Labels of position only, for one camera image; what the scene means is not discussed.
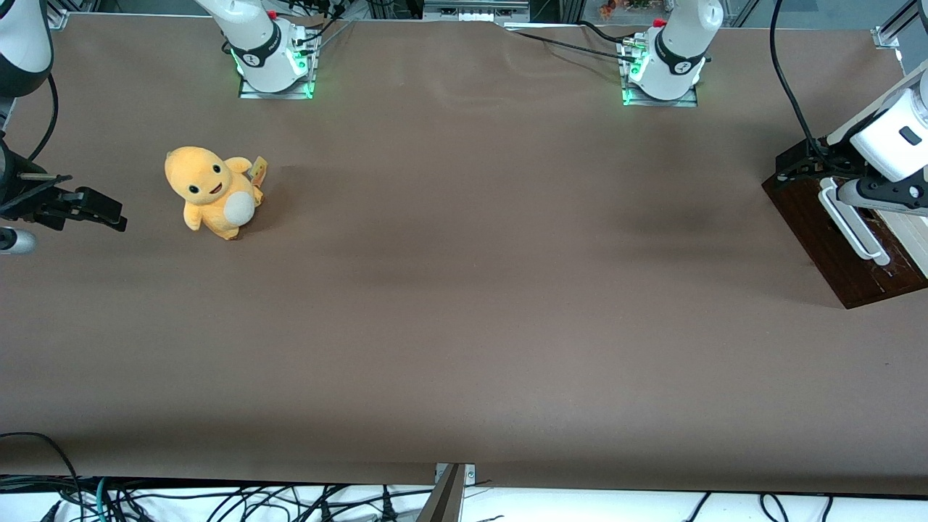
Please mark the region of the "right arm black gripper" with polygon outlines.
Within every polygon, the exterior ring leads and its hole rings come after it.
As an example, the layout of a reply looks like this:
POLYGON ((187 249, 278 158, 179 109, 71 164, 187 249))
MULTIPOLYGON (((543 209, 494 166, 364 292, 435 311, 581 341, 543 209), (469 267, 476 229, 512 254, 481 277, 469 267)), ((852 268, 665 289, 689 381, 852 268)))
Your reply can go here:
MULTIPOLYGON (((77 215, 65 198, 70 192, 60 188, 59 184, 72 179, 71 175, 3 174, 1 218, 10 222, 38 223, 63 231, 67 220, 76 220, 77 215)), ((128 219, 120 215, 120 203, 116 199, 89 187, 77 188, 75 198, 75 207, 81 211, 79 221, 125 232, 128 219)))

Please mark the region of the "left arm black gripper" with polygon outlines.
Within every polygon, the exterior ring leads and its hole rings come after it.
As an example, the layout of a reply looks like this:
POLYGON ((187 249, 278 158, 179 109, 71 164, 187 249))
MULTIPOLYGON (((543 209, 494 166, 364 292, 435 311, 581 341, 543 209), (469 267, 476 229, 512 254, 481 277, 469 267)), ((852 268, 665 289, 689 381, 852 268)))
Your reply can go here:
POLYGON ((802 140, 776 156, 776 174, 780 183, 825 178, 854 181, 868 175, 868 163, 850 140, 834 144, 821 140, 821 148, 814 140, 802 140))

